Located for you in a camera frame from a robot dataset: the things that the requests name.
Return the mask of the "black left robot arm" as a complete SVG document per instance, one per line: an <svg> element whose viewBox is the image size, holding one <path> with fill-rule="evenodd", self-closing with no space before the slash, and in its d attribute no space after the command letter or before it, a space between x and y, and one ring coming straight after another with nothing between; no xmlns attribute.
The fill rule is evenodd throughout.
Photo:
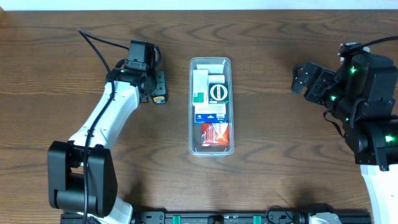
<svg viewBox="0 0 398 224"><path fill-rule="evenodd" d="M112 152L143 96L156 104L166 102L163 71L114 68L84 125L68 141L50 145L49 203L64 211L60 223L139 223L134 207L118 197Z"/></svg>

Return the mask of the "dark Woods syrup bottle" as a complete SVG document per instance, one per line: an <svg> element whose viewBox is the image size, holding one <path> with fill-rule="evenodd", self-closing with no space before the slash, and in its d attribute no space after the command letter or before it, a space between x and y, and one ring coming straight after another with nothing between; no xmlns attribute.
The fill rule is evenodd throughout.
<svg viewBox="0 0 398 224"><path fill-rule="evenodd" d="M167 102L168 100L168 94L164 94L164 95L151 95L150 96L152 98L152 101L157 104L157 105L161 105Z"/></svg>

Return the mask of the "red Panadol box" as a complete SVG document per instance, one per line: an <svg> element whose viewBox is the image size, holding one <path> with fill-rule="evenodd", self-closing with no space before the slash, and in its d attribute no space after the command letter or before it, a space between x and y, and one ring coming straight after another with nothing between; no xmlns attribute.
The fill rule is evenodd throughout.
<svg viewBox="0 0 398 224"><path fill-rule="evenodd" d="M229 144L228 123L202 123L201 146L227 146Z"/></svg>

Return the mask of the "clear plastic container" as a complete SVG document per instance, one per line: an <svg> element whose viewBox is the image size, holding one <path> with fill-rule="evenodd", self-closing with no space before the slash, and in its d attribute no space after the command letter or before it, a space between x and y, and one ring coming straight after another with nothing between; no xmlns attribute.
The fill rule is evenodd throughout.
<svg viewBox="0 0 398 224"><path fill-rule="evenodd" d="M234 152L233 82L226 57L195 57L189 67L189 151L197 157Z"/></svg>

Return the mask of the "blue Kool Fever box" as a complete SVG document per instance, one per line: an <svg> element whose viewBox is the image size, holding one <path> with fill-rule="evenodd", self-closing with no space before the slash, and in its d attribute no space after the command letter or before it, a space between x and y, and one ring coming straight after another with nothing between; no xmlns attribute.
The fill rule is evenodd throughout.
<svg viewBox="0 0 398 224"><path fill-rule="evenodd" d="M207 106L196 106L194 110L195 124L202 123L226 123L226 105L209 104Z"/></svg>

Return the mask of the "green Zam-Buk box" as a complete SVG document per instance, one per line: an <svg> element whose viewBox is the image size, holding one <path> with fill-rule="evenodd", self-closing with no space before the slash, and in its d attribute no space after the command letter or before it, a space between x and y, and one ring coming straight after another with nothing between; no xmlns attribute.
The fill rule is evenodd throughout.
<svg viewBox="0 0 398 224"><path fill-rule="evenodd" d="M227 84L211 83L208 90L210 104L227 104L229 102Z"/></svg>

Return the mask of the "white green medicine box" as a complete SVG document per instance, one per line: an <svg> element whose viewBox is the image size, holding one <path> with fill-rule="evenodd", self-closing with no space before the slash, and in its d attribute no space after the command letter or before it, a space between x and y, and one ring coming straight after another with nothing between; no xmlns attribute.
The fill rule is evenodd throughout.
<svg viewBox="0 0 398 224"><path fill-rule="evenodd" d="M193 70L192 94L194 106L208 104L208 70Z"/></svg>

